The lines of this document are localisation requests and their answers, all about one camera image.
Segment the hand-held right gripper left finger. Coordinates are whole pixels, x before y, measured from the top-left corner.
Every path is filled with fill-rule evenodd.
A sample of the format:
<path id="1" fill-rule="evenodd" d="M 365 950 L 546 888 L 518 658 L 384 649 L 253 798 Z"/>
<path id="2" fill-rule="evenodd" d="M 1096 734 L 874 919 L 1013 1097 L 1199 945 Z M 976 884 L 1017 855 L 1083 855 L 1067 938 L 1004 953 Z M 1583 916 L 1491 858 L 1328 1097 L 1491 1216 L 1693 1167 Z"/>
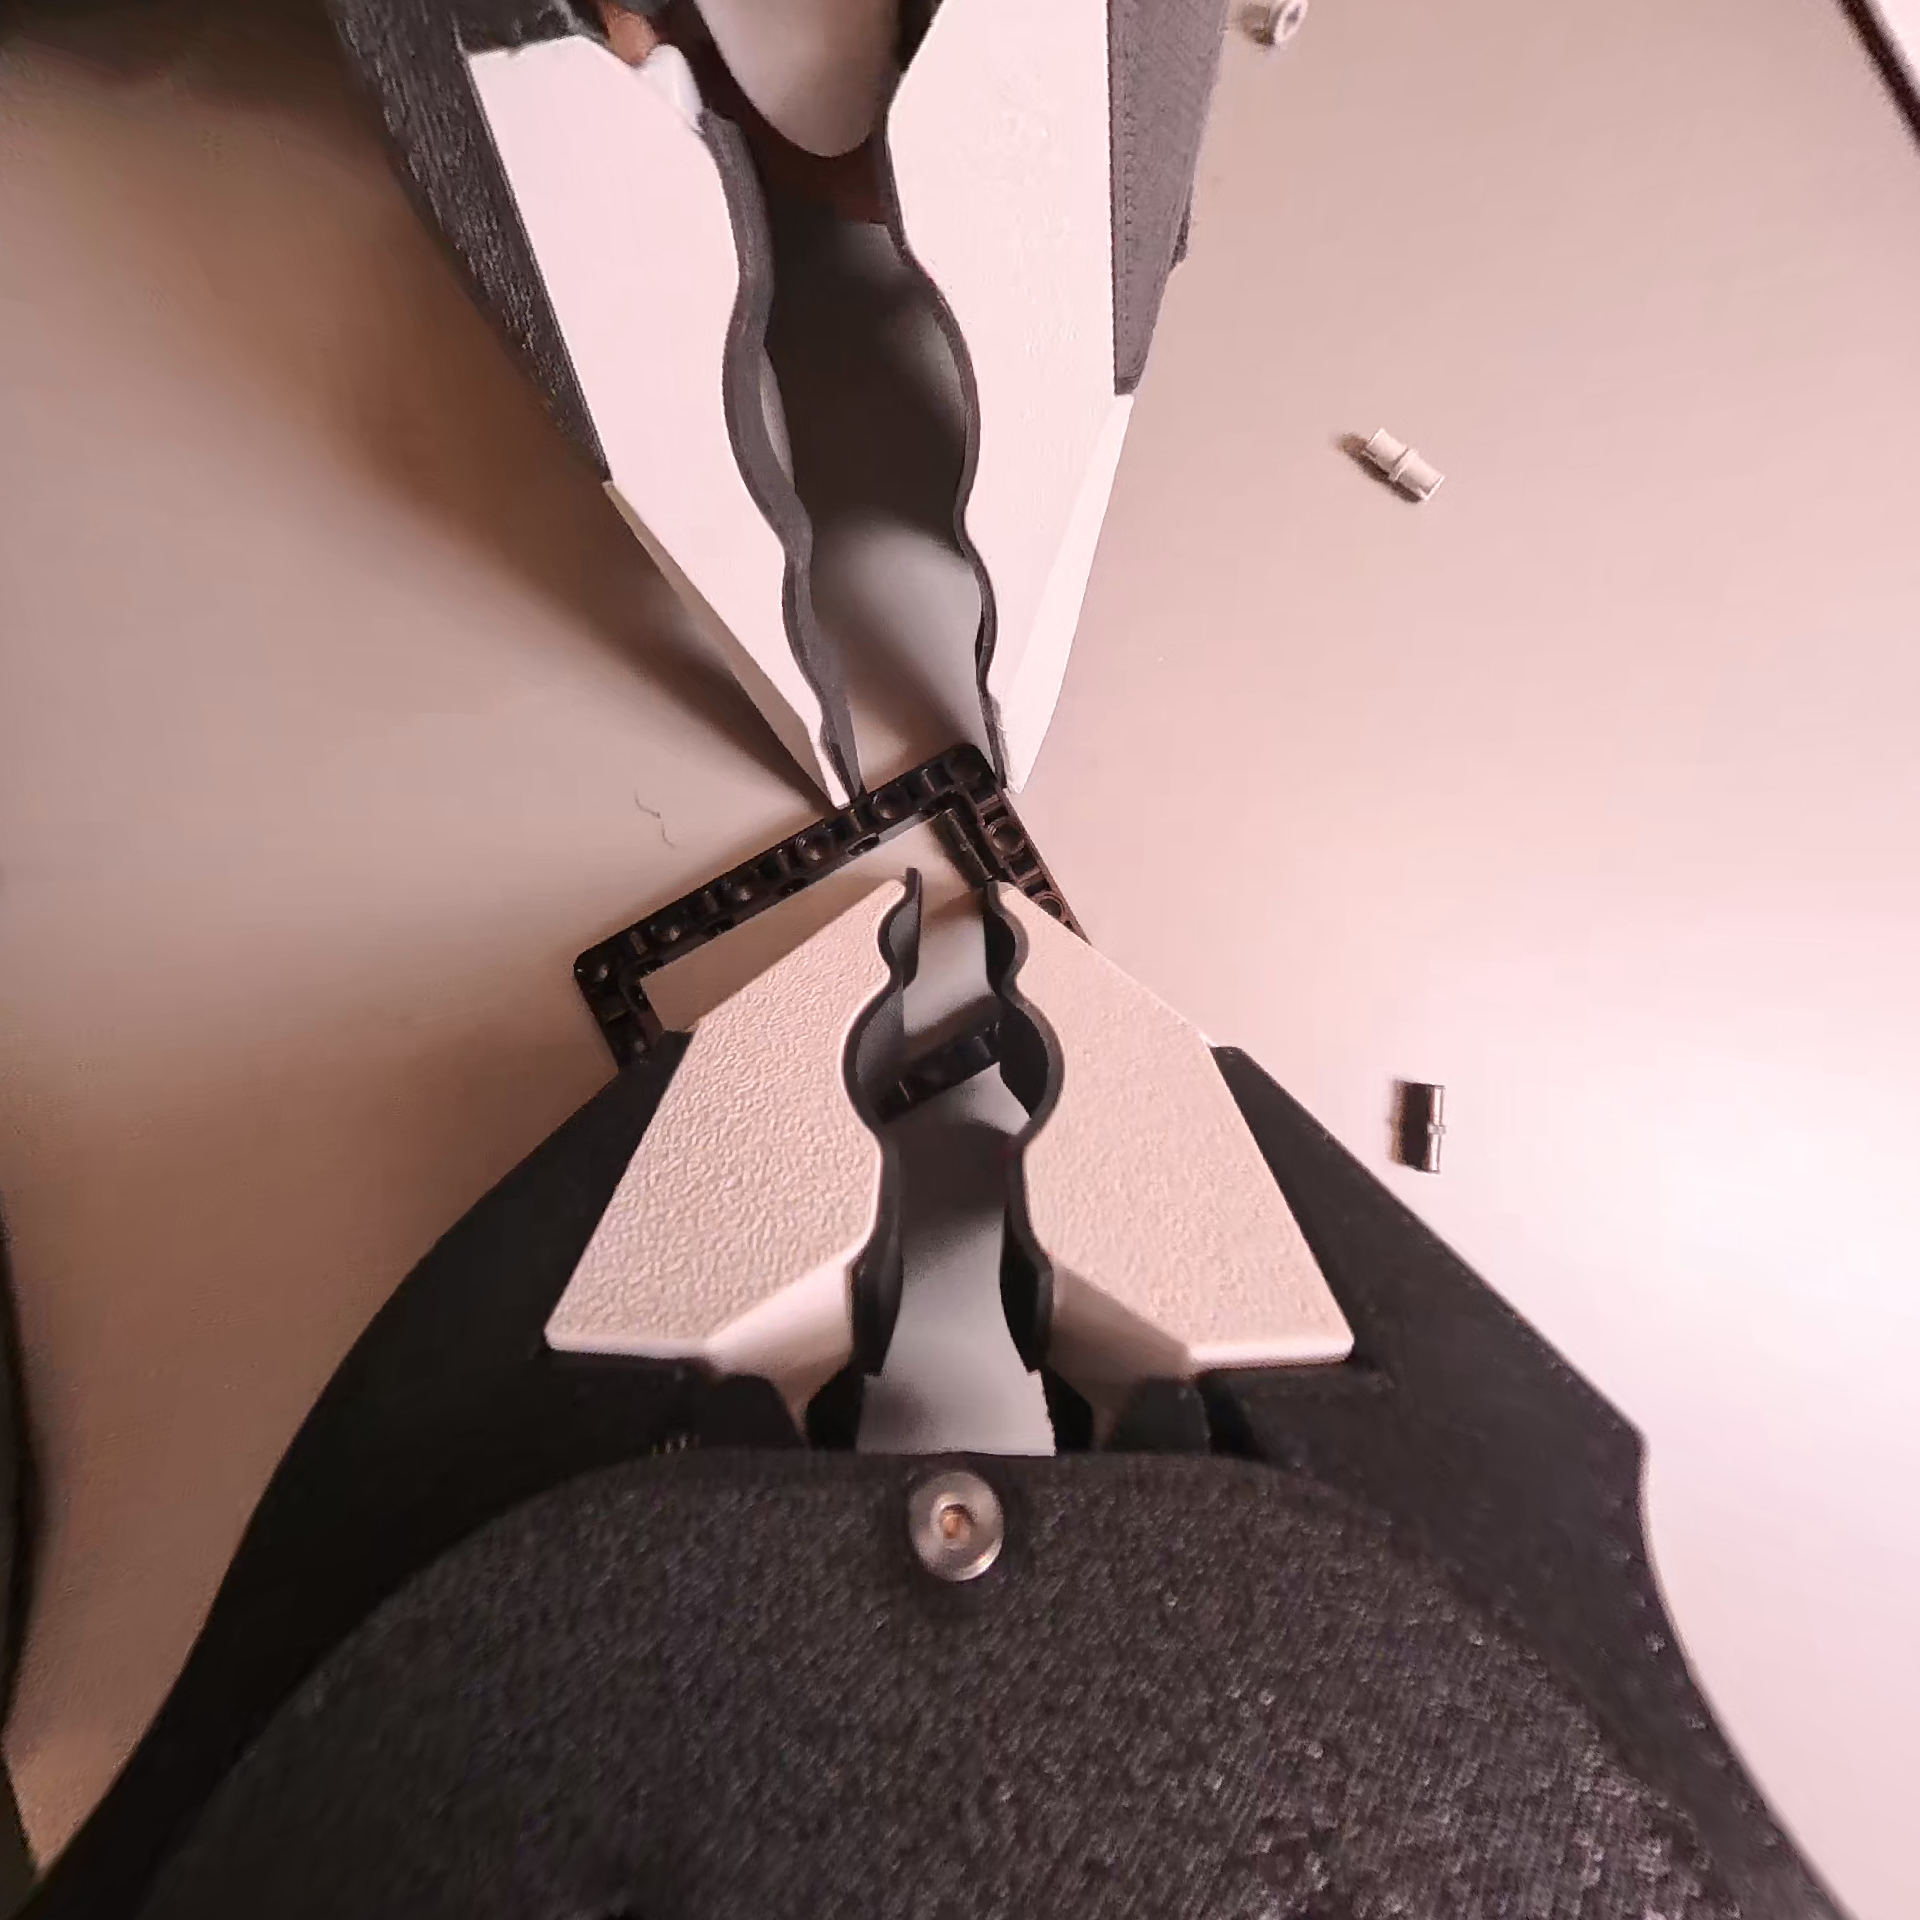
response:
<path id="1" fill-rule="evenodd" d="M 880 877 L 690 1031 L 543 1330 L 555 1355 L 768 1381 L 851 1445 L 900 1306 L 904 1068 L 919 870 Z"/>

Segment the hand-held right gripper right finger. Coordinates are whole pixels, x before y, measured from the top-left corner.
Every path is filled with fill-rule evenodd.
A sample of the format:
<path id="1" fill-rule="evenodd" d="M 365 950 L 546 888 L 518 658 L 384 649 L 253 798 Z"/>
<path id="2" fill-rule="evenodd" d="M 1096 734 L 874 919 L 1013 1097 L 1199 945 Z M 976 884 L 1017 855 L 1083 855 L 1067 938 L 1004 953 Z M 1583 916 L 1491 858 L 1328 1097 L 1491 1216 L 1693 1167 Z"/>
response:
<path id="1" fill-rule="evenodd" d="M 999 1296 L 1061 1445 L 1227 1370 L 1355 1355 L 1209 1036 L 1033 896 L 993 880 L 985 968 L 1010 1146 Z"/>

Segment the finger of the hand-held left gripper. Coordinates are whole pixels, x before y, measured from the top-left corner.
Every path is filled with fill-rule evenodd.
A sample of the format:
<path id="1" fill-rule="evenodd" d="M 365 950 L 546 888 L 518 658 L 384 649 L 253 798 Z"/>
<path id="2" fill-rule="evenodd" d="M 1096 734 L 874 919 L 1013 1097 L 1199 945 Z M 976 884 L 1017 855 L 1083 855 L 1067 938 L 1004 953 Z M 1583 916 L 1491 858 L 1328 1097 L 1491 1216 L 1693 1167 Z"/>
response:
<path id="1" fill-rule="evenodd" d="M 1112 347 L 1107 4 L 940 4 L 891 105 L 904 241 L 972 370 L 962 524 L 1004 785 L 1061 698 L 1132 398 Z"/>
<path id="2" fill-rule="evenodd" d="M 743 134 L 685 54 L 597 39 L 467 54 L 631 533 L 829 798 L 866 779 L 813 611 L 813 521 L 768 359 L 774 252 Z"/>

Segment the black lego frame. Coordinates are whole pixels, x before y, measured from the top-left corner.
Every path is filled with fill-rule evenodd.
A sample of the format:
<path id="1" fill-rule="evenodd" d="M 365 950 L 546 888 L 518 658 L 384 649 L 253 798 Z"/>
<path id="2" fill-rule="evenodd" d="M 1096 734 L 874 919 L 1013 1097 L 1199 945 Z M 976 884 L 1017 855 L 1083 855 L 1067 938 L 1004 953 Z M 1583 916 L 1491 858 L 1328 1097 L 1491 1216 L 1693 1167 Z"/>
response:
<path id="1" fill-rule="evenodd" d="M 1083 932 L 985 753 L 972 743 L 950 743 L 587 945 L 573 961 L 573 988 L 615 1068 L 642 1065 L 666 1037 L 645 992 L 654 974 L 752 924 L 774 904 L 824 884 L 917 826 L 938 833 L 968 888 L 984 891 L 988 880 L 1004 880 L 1050 919 Z"/>

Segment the person's left hand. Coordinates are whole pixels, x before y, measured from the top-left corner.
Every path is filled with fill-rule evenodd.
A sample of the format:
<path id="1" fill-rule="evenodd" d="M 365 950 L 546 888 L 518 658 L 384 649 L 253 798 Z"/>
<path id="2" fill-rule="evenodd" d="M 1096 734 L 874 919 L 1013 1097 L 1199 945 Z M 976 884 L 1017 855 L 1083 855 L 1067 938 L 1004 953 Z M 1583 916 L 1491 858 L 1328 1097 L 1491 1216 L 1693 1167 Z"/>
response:
<path id="1" fill-rule="evenodd" d="M 808 152 L 780 131 L 768 134 L 762 155 L 768 189 L 782 204 L 829 213 L 851 224 L 885 227 L 891 219 L 891 173 L 880 131 L 845 152 Z"/>

